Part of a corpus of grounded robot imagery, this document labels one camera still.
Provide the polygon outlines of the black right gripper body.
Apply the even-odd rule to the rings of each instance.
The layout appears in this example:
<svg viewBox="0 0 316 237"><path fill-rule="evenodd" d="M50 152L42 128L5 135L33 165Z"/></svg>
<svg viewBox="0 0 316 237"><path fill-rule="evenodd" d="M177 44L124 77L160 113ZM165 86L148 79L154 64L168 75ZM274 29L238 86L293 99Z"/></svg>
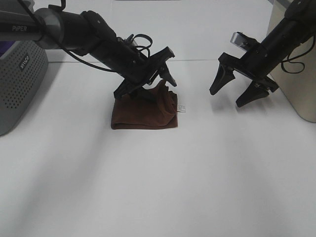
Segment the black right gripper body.
<svg viewBox="0 0 316 237"><path fill-rule="evenodd" d="M278 89L276 82L267 75L279 64L279 60L271 55L260 43L254 45L241 58L227 53L219 57L219 64L227 65L249 79L261 83L274 92Z"/></svg>

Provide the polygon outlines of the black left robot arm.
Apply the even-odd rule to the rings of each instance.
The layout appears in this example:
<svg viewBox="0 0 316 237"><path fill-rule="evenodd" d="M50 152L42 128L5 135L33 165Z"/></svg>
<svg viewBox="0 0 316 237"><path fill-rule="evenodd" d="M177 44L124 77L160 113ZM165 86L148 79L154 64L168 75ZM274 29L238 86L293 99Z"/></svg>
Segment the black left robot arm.
<svg viewBox="0 0 316 237"><path fill-rule="evenodd" d="M50 5L30 12L26 7L17 10L0 11L0 39L2 41L34 41L43 49L62 49L77 60L87 54L107 66L108 72L115 72L124 78L114 91L114 97L121 99L129 94L153 99L143 86L151 84L156 77L176 86L166 61L174 57L169 47L156 54L150 46L137 45L136 38L152 39L144 34L118 37L106 21L94 11L81 14L65 12Z"/></svg>

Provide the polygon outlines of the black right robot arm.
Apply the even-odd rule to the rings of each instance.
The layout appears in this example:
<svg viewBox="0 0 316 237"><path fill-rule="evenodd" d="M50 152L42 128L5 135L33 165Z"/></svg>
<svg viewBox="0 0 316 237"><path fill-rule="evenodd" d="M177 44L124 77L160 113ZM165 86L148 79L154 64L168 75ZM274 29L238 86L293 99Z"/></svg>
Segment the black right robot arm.
<svg viewBox="0 0 316 237"><path fill-rule="evenodd" d="M262 42L241 32L233 33L231 43L243 49L241 58L223 53L219 57L219 68L209 91L215 95L223 86L235 79L237 71L252 80L246 91L236 100L242 107L254 100L265 98L279 86L268 74L279 64L291 59L289 55L300 44L316 37L316 2L294 0L284 13L282 20Z"/></svg>

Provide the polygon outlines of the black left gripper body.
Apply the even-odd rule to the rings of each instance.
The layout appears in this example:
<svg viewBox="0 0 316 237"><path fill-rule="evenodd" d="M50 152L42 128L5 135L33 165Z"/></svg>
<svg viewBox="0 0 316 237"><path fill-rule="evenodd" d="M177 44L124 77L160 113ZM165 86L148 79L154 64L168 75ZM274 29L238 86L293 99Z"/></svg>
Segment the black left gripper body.
<svg viewBox="0 0 316 237"><path fill-rule="evenodd" d="M144 85L150 85L159 76L162 64L175 55L167 46L161 51L150 53L149 46L129 47L118 37L115 42L105 40L91 52L91 56L123 77L123 82L114 91L114 98L121 99Z"/></svg>

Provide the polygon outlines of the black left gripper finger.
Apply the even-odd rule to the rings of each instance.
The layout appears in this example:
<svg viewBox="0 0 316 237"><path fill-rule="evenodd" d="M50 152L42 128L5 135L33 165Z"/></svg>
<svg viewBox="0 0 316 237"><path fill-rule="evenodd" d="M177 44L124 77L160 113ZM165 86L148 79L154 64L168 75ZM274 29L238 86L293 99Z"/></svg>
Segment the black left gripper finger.
<svg viewBox="0 0 316 237"><path fill-rule="evenodd" d="M143 87L140 87L132 92L132 99L156 101L156 97L149 90L146 90Z"/></svg>
<svg viewBox="0 0 316 237"><path fill-rule="evenodd" d="M159 76L161 79L164 79L167 82L169 82L173 87L177 86L177 83L170 74L169 68L166 63L162 64L162 66L159 68Z"/></svg>

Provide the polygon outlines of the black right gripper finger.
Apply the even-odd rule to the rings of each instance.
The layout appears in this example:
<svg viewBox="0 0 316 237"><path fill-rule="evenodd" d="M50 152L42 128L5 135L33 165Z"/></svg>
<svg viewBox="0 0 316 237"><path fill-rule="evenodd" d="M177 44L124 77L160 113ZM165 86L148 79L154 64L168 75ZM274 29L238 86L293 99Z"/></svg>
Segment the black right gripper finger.
<svg viewBox="0 0 316 237"><path fill-rule="evenodd" d="M236 105L240 108L252 101L269 96L269 88L261 83L252 81L245 92L238 97Z"/></svg>
<svg viewBox="0 0 316 237"><path fill-rule="evenodd" d="M234 69L227 65L219 64L216 77L209 89L210 94L215 95L221 88L234 79Z"/></svg>

